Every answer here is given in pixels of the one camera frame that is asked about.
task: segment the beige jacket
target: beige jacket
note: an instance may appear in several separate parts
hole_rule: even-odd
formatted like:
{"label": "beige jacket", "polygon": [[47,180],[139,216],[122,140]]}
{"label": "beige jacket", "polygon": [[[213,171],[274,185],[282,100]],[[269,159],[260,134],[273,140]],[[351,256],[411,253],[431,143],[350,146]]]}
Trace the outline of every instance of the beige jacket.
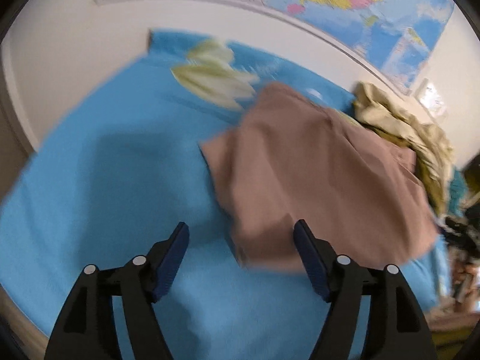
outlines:
{"label": "beige jacket", "polygon": [[373,84],[359,84],[356,96],[357,121],[374,127],[379,135],[391,142],[398,143],[400,138],[405,146],[416,152],[417,176],[425,186],[435,213],[438,216],[445,214],[453,174],[453,147],[445,132],[435,123],[420,123]]}

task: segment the crumpled fabric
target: crumpled fabric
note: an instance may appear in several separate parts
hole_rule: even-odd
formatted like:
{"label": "crumpled fabric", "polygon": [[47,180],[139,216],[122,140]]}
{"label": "crumpled fabric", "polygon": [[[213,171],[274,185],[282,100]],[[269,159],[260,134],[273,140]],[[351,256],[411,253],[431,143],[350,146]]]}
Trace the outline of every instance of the crumpled fabric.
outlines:
{"label": "crumpled fabric", "polygon": [[404,264],[437,239],[415,153],[284,84],[267,85],[237,128],[201,149],[243,265],[303,270],[299,219],[370,268]]}
{"label": "crumpled fabric", "polygon": [[417,117],[392,102],[373,84],[360,83],[354,102],[355,118],[378,135],[417,154],[417,177],[422,181],[437,216],[447,211],[454,152],[445,132],[435,123],[422,124]]}
{"label": "crumpled fabric", "polygon": [[463,217],[462,201],[465,199],[469,188],[462,173],[455,167],[452,181],[450,182],[450,201],[448,214]]}

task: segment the pink cloth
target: pink cloth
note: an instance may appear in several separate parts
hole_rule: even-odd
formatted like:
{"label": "pink cloth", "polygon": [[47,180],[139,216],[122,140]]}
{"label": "pink cloth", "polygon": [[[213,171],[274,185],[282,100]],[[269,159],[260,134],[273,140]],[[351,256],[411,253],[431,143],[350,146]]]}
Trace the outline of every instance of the pink cloth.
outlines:
{"label": "pink cloth", "polygon": [[202,152],[243,264],[302,270],[292,238],[299,219],[372,268],[417,258],[436,239],[413,152],[284,84],[264,88],[240,126]]}

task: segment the blue fitted sheet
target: blue fitted sheet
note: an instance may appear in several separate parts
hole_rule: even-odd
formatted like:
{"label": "blue fitted sheet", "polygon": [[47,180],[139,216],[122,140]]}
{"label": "blue fitted sheet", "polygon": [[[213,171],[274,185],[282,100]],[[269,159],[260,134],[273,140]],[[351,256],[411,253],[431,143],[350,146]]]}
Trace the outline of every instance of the blue fitted sheet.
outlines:
{"label": "blue fitted sheet", "polygon": [[[200,140],[234,126],[242,112],[200,99],[170,71],[205,38],[155,32],[147,55],[51,133],[2,205],[0,283],[49,335],[85,265],[121,266],[184,221],[189,249],[171,292],[154,306],[175,359],[307,359],[328,305],[306,275],[237,265],[225,239],[230,219],[215,202],[198,148]],[[255,90],[280,80],[314,101],[351,110],[353,95],[322,77],[249,47],[228,46],[234,69],[259,75]],[[439,240],[402,267],[424,310],[437,302],[445,261]],[[114,305],[122,352],[131,359],[121,302]],[[362,349],[367,316],[365,299],[352,355]]]}

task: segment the white wall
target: white wall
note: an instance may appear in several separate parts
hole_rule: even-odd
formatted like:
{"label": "white wall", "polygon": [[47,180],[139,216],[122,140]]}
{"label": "white wall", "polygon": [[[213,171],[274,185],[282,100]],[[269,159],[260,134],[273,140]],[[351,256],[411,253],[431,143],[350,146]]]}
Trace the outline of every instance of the white wall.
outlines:
{"label": "white wall", "polygon": [[[2,43],[2,58],[14,106],[34,147],[83,97],[146,51],[149,28],[236,40],[292,60],[348,90],[364,80],[395,97],[382,81],[318,36],[259,13],[185,0],[102,6],[93,0],[30,0]],[[480,42],[458,9],[433,52],[427,74],[449,106],[450,116],[442,126],[463,165],[480,149],[475,127],[480,120],[475,87]],[[422,120],[428,119],[413,99],[403,100]]]}

